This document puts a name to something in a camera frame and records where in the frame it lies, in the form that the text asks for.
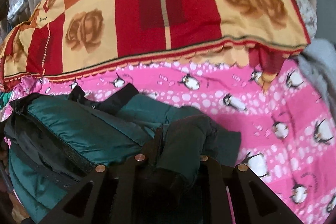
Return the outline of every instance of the red and yellow pillowcase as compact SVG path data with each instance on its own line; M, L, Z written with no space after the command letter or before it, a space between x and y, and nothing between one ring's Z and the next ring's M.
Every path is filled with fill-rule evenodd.
M266 89L309 37L294 0L42 0L0 48L0 88L180 60L255 67Z

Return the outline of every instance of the penguin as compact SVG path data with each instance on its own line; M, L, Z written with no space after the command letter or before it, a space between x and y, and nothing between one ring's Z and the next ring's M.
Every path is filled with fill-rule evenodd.
M327 205L327 213L331 213L331 211L335 208L336 205L336 194L333 195L333 197L331 198L331 200L329 201L328 205Z
M329 145L330 140L334 138L334 135L328 125L328 122L326 119L323 119L322 122L316 121L315 124L315 132L314 132L314 140L317 143L324 143Z
M190 76L189 73L186 76L183 76L182 81L178 83L184 84L190 90L198 90L200 88L200 82L196 78Z
M258 85L263 85L263 80L260 78L263 73L261 71L254 70L251 74L251 81L255 81Z
M240 111L247 111L246 105L230 93L226 94L223 98L223 104L226 106L231 106Z
M303 201L306 200L308 195L308 189L302 184L298 184L295 179L294 181L294 187L292 188L292 195L290 198L295 204L300 204Z
M78 86L78 83L77 83L76 78L75 78L75 80L72 82L71 85L69 85L69 87L73 90L76 86Z
M245 159L241 162L246 164L258 177L263 178L269 175L266 160L262 153L250 156L248 152Z
M113 84L115 88L122 88L125 85L125 80L123 80L118 74L117 76L118 77L110 83Z
M273 116L273 132L278 139L284 139L288 136L289 128L284 122L276 121Z
M286 86L288 88L298 88L303 83L303 78L297 70L287 74Z

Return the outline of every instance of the metal screw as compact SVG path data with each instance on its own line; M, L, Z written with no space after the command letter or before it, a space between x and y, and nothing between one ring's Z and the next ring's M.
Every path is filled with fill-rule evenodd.
M136 161L143 161L146 156L144 154L137 154L134 158Z
M241 172L246 172L248 170L248 167L246 164L239 164L238 165L238 170Z
M207 161L208 160L208 156L207 155L200 155L200 160L201 161Z
M106 170L105 165L98 165L98 166L96 166L96 172L97 173L105 172L105 170Z

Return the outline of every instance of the plastic bag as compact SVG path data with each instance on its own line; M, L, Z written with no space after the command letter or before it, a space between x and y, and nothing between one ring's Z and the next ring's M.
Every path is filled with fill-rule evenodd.
M28 7L28 0L9 0L9 10L7 14L8 22L13 26L19 14Z

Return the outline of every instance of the green puffer jacket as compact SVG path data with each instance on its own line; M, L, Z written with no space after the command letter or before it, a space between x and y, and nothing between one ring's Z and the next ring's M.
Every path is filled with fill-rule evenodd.
M105 102L92 102L84 95L76 87L69 96L37 95L31 100L26 97L25 102L29 101L26 105L20 100L12 103L12 115L29 113L93 166L123 163L140 152L158 127L163 129L165 147L174 156L159 158L156 167L181 174L190 187L197 176L200 154L214 157L223 165L235 164L240 133L228 132L194 107L176 108L158 102L140 94L132 85ZM3 122L4 133L12 143L20 144L10 121L11 118ZM15 191L35 223L67 193L25 164L13 149L9 151L9 170ZM194 201L197 195L195 192L185 195L188 206L198 204ZM176 213L175 219L160 215L154 222L185 223L186 217L190 218L187 208ZM198 223L199 216L195 218L193 223Z

